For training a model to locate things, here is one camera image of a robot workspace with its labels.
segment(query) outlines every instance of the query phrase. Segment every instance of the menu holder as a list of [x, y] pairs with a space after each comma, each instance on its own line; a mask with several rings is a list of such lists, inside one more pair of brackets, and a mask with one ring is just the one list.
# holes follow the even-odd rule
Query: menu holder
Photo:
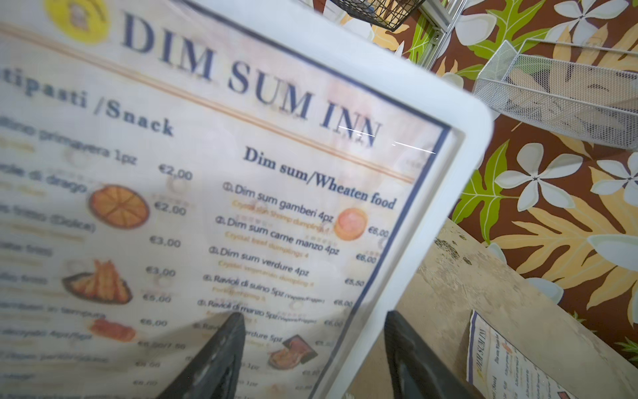
[[0, 391], [157, 397], [229, 312], [237, 395], [349, 386], [492, 121], [266, 3], [0, 3]]

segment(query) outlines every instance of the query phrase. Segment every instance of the white wire basket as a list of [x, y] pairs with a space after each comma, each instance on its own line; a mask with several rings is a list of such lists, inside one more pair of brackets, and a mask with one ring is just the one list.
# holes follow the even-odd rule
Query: white wire basket
[[[581, 47], [581, 54], [589, 52], [585, 54], [590, 61], [599, 51], [638, 56], [603, 47], [533, 41]], [[479, 73], [473, 93], [492, 109], [541, 129], [638, 150], [638, 73], [521, 54], [505, 41]]]

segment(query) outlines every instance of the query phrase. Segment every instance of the menu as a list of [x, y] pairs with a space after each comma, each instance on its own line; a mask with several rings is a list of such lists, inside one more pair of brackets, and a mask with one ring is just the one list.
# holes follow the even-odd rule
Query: menu
[[467, 380], [486, 399], [577, 399], [536, 367], [474, 310]]
[[0, 396], [154, 398], [241, 312], [235, 397], [312, 397], [448, 126], [193, 4], [5, 1], [0, 54]]

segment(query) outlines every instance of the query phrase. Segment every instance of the yellow circular logo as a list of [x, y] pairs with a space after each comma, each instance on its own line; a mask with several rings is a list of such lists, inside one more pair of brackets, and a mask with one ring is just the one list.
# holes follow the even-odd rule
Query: yellow circular logo
[[48, 17], [70, 38], [97, 44], [108, 36], [111, 21], [103, 0], [44, 0]]

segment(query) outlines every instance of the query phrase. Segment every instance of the dim sum inn text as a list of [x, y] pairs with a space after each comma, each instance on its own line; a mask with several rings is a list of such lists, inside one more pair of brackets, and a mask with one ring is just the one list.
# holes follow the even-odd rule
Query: dim sum inn text
[[381, 132], [382, 124], [372, 116], [362, 115], [343, 104], [330, 101], [320, 103], [312, 91], [265, 73], [258, 65], [236, 60], [229, 72], [223, 72], [221, 68], [216, 68], [218, 53], [215, 49], [195, 43], [169, 29], [152, 26], [138, 15], [124, 13], [124, 37], [121, 44], [127, 49], [148, 55], [157, 62], [196, 75], [204, 81], [210, 82], [215, 74], [220, 74], [215, 80], [224, 83], [229, 94], [254, 96], [265, 107], [277, 108], [280, 112], [301, 120], [308, 121], [312, 107], [322, 107], [322, 117], [308, 123], [318, 124], [325, 129], [326, 134], [339, 134], [362, 147], [371, 148]]

